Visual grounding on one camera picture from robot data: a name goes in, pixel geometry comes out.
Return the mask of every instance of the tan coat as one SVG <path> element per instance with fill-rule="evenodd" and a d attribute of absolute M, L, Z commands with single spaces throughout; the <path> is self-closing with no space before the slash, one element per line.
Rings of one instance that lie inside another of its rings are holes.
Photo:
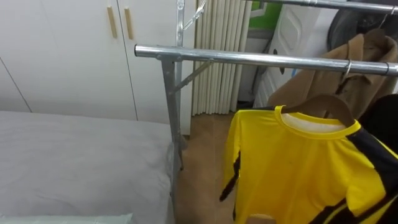
<path fill-rule="evenodd" d="M 364 62 L 397 62 L 397 43 L 386 37 L 380 29 L 359 34 L 348 44 L 328 52 L 323 58 Z M 359 118 L 368 106 L 378 98 L 392 93 L 396 77 L 303 70 L 271 95 L 268 105 L 296 105 L 308 98 L 324 94 L 337 94 L 347 102 L 355 118 Z M 325 112 L 305 111 L 306 114 L 324 117 Z"/>

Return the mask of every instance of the wooden hanger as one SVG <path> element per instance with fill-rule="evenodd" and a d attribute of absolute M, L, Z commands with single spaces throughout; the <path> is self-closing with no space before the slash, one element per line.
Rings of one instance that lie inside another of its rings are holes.
<path fill-rule="evenodd" d="M 319 95 L 299 105 L 283 107 L 281 113 L 304 113 L 306 111 L 324 110 L 332 114 L 335 119 L 338 119 L 346 127 L 350 127 L 355 123 L 354 116 L 351 114 L 347 104 L 333 95 Z"/>

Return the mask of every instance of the wardrobe door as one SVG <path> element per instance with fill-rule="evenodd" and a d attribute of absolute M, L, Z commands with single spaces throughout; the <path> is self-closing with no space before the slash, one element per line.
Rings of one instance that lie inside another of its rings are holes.
<path fill-rule="evenodd" d="M 155 58 L 134 55 L 136 44 L 175 46 L 176 0 L 118 0 L 126 52 L 135 93 L 137 117 L 140 121 L 169 123 L 162 66 Z M 185 18 L 195 12 L 195 1 L 185 1 Z M 185 31 L 184 46 L 193 47 L 195 25 Z M 192 73 L 192 62 L 183 62 L 182 77 Z M 192 86 L 181 95 L 182 134 L 190 132 Z"/>
<path fill-rule="evenodd" d="M 117 0 L 3 0 L 0 27 L 33 112 L 136 119 Z"/>
<path fill-rule="evenodd" d="M 0 57 L 0 110 L 29 112 Z"/>

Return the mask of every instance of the metal bracket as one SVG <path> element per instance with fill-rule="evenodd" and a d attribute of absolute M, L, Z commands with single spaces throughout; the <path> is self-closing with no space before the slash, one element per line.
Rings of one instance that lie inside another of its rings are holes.
<path fill-rule="evenodd" d="M 187 22 L 187 24 L 184 26 L 184 30 L 188 29 L 203 13 L 205 12 L 205 6 L 206 6 L 207 0 L 202 0 L 200 6 L 198 7 L 196 13 L 193 15 L 193 17 Z"/>
<path fill-rule="evenodd" d="M 174 87 L 174 89 L 170 93 L 174 94 L 174 93 L 178 92 L 179 90 L 181 90 L 184 86 L 188 85 L 196 76 L 201 74 L 204 70 L 206 70 L 206 68 L 208 68 L 212 64 L 213 64 L 213 62 L 210 59 L 209 61 L 205 62 L 203 65 L 200 65 L 200 67 L 198 69 L 196 69 L 195 71 L 193 71 L 191 73 L 191 75 L 189 75 L 187 78 L 182 80 L 176 87 Z"/>

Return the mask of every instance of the yellow jersey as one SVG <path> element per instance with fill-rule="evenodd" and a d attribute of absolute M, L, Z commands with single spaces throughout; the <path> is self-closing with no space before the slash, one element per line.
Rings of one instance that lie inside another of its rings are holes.
<path fill-rule="evenodd" d="M 251 214 L 326 223 L 345 208 L 360 217 L 395 192 L 398 156 L 357 121 L 344 127 L 281 109 L 242 110 L 232 120 L 220 200 L 237 183 L 236 223 Z"/>

